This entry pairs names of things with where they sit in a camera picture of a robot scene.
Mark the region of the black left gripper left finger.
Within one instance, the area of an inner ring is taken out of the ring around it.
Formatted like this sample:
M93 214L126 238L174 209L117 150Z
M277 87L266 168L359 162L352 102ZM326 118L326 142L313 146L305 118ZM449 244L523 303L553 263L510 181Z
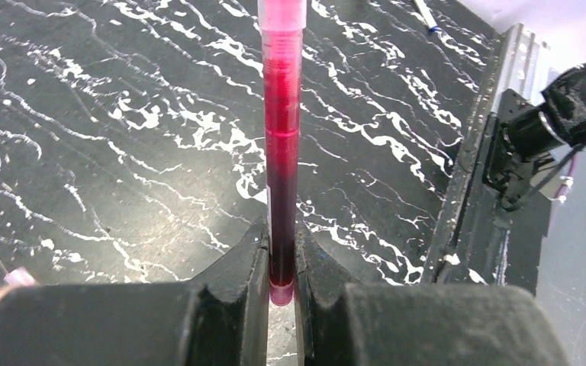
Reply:
M0 365L264 365L268 230L188 281L23 287L0 300Z

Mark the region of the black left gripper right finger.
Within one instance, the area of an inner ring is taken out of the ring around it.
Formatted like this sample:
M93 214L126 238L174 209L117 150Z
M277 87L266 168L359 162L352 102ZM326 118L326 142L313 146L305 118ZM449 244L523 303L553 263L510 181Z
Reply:
M300 365L567 365L533 296L478 284L364 283L296 226Z

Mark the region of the light pink pen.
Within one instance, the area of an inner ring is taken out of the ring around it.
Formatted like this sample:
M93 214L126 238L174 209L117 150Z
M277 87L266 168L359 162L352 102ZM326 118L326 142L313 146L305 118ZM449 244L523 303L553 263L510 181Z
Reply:
M24 267L16 268L7 273L4 276L4 281L10 286L34 286L37 284L35 278Z

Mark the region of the red translucent pen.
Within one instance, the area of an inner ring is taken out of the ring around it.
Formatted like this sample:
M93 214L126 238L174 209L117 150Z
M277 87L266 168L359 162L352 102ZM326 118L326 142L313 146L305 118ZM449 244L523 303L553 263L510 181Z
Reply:
M294 296L295 228L305 1L260 1L269 223L270 300Z

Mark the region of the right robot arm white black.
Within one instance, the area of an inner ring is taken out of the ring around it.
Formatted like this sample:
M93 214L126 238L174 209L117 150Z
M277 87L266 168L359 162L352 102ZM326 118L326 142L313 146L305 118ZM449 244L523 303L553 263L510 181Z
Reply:
M484 183L498 192L502 209L520 209L586 147L586 63L558 76L534 106L514 90L501 97L483 173ZM531 180L550 150L567 145L570 152L537 185Z

